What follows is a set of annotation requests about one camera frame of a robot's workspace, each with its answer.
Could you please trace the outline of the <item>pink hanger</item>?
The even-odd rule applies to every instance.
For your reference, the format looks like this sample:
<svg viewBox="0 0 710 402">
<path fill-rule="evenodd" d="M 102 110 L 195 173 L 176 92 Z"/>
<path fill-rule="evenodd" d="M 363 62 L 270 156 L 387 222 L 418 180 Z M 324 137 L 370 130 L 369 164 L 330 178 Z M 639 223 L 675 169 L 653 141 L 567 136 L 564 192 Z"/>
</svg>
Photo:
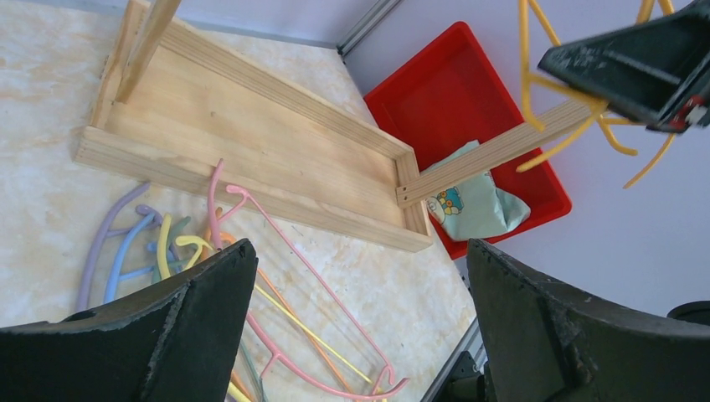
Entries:
<svg viewBox="0 0 710 402">
<path fill-rule="evenodd" d="M 226 183 L 222 179 L 223 170 L 224 161 L 219 160 L 210 175 L 207 190 L 207 208 L 222 209 L 218 234 L 226 232 L 236 241 L 252 241 L 260 259 L 258 268 L 270 278 L 286 300 L 284 303 L 288 303 L 309 329 L 352 365 L 346 365 L 324 348 L 352 391 L 347 391 L 335 378 L 300 328 L 253 286 L 256 300 L 249 312 L 256 321 L 286 355 L 314 379 L 352 396 L 364 397 L 352 401 L 390 401 L 400 395 L 409 385 L 409 378 L 397 374 L 392 360 L 306 257 L 298 235 L 289 232 L 283 220 L 273 218 L 246 187 Z M 247 321 L 246 325 L 268 353 L 258 372 L 261 374 L 271 352 Z M 278 361 L 270 366 L 261 380 L 276 367 L 285 369 L 320 394 L 346 399 L 308 384 Z"/>
</svg>

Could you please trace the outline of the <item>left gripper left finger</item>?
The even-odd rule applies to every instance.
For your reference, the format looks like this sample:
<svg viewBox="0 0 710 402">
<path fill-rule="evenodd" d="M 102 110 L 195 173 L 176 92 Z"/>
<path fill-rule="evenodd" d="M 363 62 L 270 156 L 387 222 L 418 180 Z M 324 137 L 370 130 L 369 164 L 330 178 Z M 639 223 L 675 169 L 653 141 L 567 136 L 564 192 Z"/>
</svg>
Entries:
<svg viewBox="0 0 710 402">
<path fill-rule="evenodd" d="M 60 322 L 1 331 L 4 401 L 221 401 L 255 284 L 247 239 Z"/>
</svg>

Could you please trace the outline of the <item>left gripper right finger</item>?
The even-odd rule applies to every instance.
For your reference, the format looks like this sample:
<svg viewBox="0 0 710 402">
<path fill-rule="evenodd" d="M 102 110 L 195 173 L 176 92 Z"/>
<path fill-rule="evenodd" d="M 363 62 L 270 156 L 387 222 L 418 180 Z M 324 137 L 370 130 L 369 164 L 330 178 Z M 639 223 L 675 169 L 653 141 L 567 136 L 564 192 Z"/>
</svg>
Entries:
<svg viewBox="0 0 710 402">
<path fill-rule="evenodd" d="M 470 240 L 489 401 L 706 401 L 709 328 L 621 306 Z"/>
</svg>

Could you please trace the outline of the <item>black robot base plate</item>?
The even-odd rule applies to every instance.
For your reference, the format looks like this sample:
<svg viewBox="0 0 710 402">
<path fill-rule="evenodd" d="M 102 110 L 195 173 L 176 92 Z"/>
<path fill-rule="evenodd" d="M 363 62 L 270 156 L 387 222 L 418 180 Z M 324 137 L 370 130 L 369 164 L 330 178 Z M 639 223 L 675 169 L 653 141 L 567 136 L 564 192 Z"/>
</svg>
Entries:
<svg viewBox="0 0 710 402">
<path fill-rule="evenodd" d="M 421 401 L 486 401 L 487 356 L 477 362 L 464 351 L 451 358 L 435 377 Z"/>
</svg>

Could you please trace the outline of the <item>deep yellow hanger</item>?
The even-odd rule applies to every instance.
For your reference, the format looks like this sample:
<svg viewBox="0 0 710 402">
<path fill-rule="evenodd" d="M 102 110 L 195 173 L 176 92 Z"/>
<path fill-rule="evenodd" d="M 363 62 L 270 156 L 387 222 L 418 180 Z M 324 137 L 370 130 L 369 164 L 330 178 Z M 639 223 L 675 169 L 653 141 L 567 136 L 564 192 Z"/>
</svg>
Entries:
<svg viewBox="0 0 710 402">
<path fill-rule="evenodd" d="M 569 89 L 562 84 L 555 83 L 549 79 L 536 75 L 530 70 L 529 57 L 529 9 L 532 9 L 541 27 L 548 35 L 550 42 L 553 45 L 560 45 L 561 42 L 555 33 L 552 25 L 549 23 L 543 10 L 540 8 L 537 1 L 520 0 L 517 2 L 518 10 L 518 38 L 519 38 L 519 54 L 520 54 L 520 78 L 521 78 L 521 101 L 522 113 L 527 123 L 540 132 L 543 132 L 547 126 L 539 120 L 532 111 L 531 107 L 531 84 L 539 85 L 561 95 L 566 95 L 571 100 L 580 101 L 583 105 L 589 108 L 589 116 L 574 128 L 572 134 L 562 140 L 552 149 L 544 152 L 542 155 L 534 157 L 529 161 L 522 163 L 517 167 L 519 173 L 526 172 L 543 162 L 546 162 L 552 156 L 560 153 L 563 149 L 576 141 L 586 130 L 588 130 L 593 122 L 596 122 L 604 133 L 609 144 L 612 145 L 615 137 L 609 126 L 603 122 L 606 104 L 590 95 L 584 95 L 577 90 Z"/>
<path fill-rule="evenodd" d="M 623 186 L 628 189 L 638 183 L 665 155 L 677 134 L 645 131 L 640 125 L 611 116 L 608 112 L 599 116 L 599 128 L 607 142 L 617 151 L 628 157 L 648 157 L 645 166 L 631 177 Z"/>
</svg>

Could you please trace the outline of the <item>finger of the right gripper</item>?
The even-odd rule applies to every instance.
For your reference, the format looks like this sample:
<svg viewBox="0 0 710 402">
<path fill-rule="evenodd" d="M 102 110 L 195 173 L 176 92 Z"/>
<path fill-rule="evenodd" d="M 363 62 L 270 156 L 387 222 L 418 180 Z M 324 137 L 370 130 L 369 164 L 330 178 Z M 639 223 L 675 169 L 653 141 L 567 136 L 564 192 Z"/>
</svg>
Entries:
<svg viewBox="0 0 710 402">
<path fill-rule="evenodd" d="M 538 68 L 651 131 L 709 124 L 709 3 L 553 46 Z"/>
</svg>

